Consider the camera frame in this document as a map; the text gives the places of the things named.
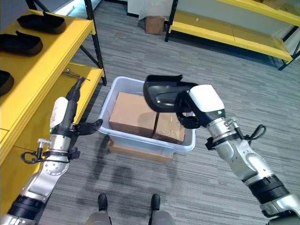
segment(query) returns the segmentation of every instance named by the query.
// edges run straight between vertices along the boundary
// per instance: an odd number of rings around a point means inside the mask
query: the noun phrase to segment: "cardboard box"
[[[120,92],[109,124],[114,130],[151,138],[156,115],[157,113],[146,103],[144,96]]]
[[[148,34],[162,34],[164,31],[164,16],[147,16],[146,18],[146,33]]]
[[[184,139],[184,127],[175,113],[160,113],[153,138],[165,142],[180,144]]]
[[[173,154],[169,156],[162,156],[153,152],[147,152],[143,150],[116,145],[112,140],[110,140],[108,143],[108,149],[111,153],[120,153],[120,154],[129,155],[133,157],[154,160],[161,163],[168,163],[173,158]]]
[[[262,0],[262,3],[274,9],[280,9],[285,4],[285,0]]]

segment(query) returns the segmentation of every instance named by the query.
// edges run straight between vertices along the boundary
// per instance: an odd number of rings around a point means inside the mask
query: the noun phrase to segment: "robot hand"
[[[235,118],[226,119],[224,104],[211,85],[181,79],[181,75],[148,76],[143,90],[149,107],[159,113],[176,113],[185,128],[207,128],[211,135],[206,144],[208,150],[217,150],[260,202],[266,217],[279,217],[269,224],[299,225],[299,198],[290,194],[266,161],[250,147],[252,140],[263,135],[265,126],[260,125],[251,136],[244,136]],[[195,116],[182,115],[189,112]]]
[[[102,120],[73,124],[84,80],[85,78],[80,78],[65,98],[60,97],[55,101],[50,119],[50,140],[39,139],[37,151],[21,155],[25,163],[41,164],[39,171],[25,184],[8,213],[1,217],[1,225],[35,224],[37,214],[47,202],[58,179],[67,171],[70,160],[79,158],[80,152],[76,147],[70,146],[71,138],[92,134],[102,125]],[[45,144],[49,148],[43,153]]]

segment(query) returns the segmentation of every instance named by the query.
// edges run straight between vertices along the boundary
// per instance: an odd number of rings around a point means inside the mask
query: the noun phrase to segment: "yellow metal shelving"
[[[39,164],[28,165],[20,155],[37,149],[38,138],[49,139],[49,122],[55,100],[65,96],[77,79],[62,75],[66,68],[89,80],[80,89],[76,117],[78,123],[100,78],[106,85],[100,47],[90,1],[85,1],[88,20],[63,16],[66,30],[61,34],[47,34],[22,28],[14,21],[3,33],[14,34],[16,30],[38,36],[43,42],[42,51],[35,56],[21,56],[0,52],[1,70],[14,78],[12,89],[0,98],[0,214],[7,212],[28,178],[38,170]],[[29,10],[25,14],[42,12]],[[92,59],[81,45],[92,34],[97,60]],[[79,49],[101,68],[70,63]]]
[[[217,0],[230,5],[234,5],[246,10],[250,10],[256,13],[273,17],[277,20],[281,20],[295,26],[300,26],[300,12],[297,8],[284,4],[281,9],[273,9],[263,3],[260,0]]]
[[[42,12],[29,10],[26,14]],[[38,36],[43,42],[43,49],[35,56],[0,52],[1,70],[8,71],[15,79],[13,88],[1,97],[0,128],[8,133],[0,143],[0,164],[81,43],[94,32],[91,20],[64,18],[67,28],[58,35],[22,28],[17,21],[3,31],[14,34],[18,30]]]
[[[80,99],[77,104],[74,123],[78,123],[90,101],[90,98],[104,72],[102,69],[85,65],[69,63],[71,71],[88,78],[80,88]],[[9,209],[11,202],[26,183],[27,179],[38,169],[39,164],[25,164],[21,153],[37,149],[38,138],[49,139],[49,122],[54,102],[60,96],[65,96],[77,79],[60,75],[50,91],[39,105],[34,115],[28,121],[21,135],[15,139],[14,146],[10,149],[5,161],[1,165],[1,215]]]
[[[292,60],[282,40],[205,16],[176,10],[172,30]]]

